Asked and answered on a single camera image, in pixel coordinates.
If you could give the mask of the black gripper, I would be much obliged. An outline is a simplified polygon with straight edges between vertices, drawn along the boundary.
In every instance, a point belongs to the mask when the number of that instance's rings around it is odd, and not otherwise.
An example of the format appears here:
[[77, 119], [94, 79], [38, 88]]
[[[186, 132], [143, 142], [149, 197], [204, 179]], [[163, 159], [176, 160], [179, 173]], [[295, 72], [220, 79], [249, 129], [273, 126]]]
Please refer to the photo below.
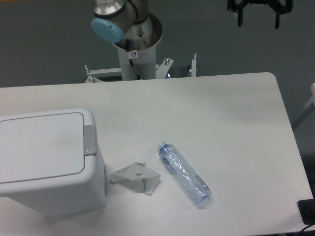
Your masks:
[[237, 24], [239, 27], [243, 24], [243, 9], [247, 4], [262, 4], [268, 5], [276, 13], [275, 18], [275, 29], [280, 26], [280, 15], [284, 15], [286, 12], [291, 12], [293, 9], [293, 1], [285, 0], [284, 4], [280, 0], [228, 0], [227, 9], [232, 10], [233, 13], [237, 14]]

